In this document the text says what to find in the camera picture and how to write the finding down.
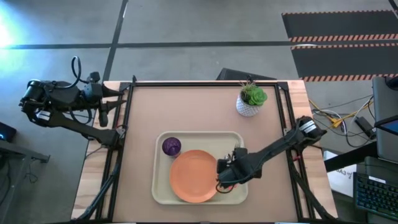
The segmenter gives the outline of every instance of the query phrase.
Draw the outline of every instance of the purple object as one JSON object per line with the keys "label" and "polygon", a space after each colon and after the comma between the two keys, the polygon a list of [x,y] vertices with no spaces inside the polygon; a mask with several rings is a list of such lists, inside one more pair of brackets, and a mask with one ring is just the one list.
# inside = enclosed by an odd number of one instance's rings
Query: purple object
{"label": "purple object", "polygon": [[175,137],[167,138],[162,144],[163,152],[172,157],[177,157],[181,152],[181,142]]}

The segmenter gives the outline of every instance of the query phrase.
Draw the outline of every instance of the beige tray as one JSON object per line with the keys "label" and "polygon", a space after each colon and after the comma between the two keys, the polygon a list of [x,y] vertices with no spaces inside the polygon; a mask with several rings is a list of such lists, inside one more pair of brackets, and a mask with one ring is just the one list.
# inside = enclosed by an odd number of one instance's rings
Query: beige tray
{"label": "beige tray", "polygon": [[[244,146],[243,138],[233,131],[167,131],[156,140],[154,173],[152,177],[152,196],[164,205],[196,205],[184,202],[178,198],[169,181],[170,166],[174,158],[167,156],[162,151],[162,143],[169,137],[176,137],[181,141],[181,151],[186,152],[200,149],[210,153],[216,159],[224,158],[231,153],[235,145]],[[201,205],[237,205],[248,196],[248,185],[241,184],[229,194],[216,195]]]}

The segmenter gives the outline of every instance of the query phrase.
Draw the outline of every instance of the concrete floor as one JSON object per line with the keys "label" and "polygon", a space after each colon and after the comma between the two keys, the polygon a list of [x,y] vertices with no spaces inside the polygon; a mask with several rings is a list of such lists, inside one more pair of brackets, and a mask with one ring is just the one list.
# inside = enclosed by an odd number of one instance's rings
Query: concrete floor
{"label": "concrete floor", "polygon": [[[122,0],[2,0],[0,45],[110,44],[121,5]],[[287,40],[283,12],[372,9],[391,7],[388,0],[130,0],[119,43],[281,41]],[[18,107],[26,83],[32,78],[74,81],[74,55],[81,58],[83,75],[103,73],[108,54],[109,49],[0,50],[0,121],[18,130],[18,145],[51,154],[48,164],[32,165],[39,181],[25,180],[6,223],[69,220],[87,146],[79,134],[28,121]],[[290,49],[284,46],[117,49],[109,79],[136,75],[139,80],[214,80],[223,67],[298,79]],[[308,83],[307,90],[320,107],[372,93],[371,82],[364,81]],[[350,113],[365,101],[334,110]],[[362,114],[373,122],[368,112]],[[364,139],[351,141],[361,144]],[[331,132],[322,145],[340,152],[352,149],[344,137]]]}

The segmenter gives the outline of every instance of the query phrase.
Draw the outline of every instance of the green plant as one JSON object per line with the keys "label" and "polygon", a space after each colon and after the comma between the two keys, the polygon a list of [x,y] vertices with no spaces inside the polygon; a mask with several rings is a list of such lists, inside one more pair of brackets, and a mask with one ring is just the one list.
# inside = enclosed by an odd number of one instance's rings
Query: green plant
{"label": "green plant", "polygon": [[241,98],[251,106],[262,106],[267,100],[267,94],[262,88],[258,87],[254,82],[248,81],[242,84]]}

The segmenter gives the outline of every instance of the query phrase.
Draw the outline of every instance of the potted plant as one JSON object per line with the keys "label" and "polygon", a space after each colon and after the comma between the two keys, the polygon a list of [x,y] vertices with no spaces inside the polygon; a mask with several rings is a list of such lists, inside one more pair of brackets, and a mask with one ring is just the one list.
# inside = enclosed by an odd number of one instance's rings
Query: potted plant
{"label": "potted plant", "polygon": [[267,94],[251,78],[241,84],[242,89],[236,100],[236,109],[242,116],[254,116],[267,100]]}

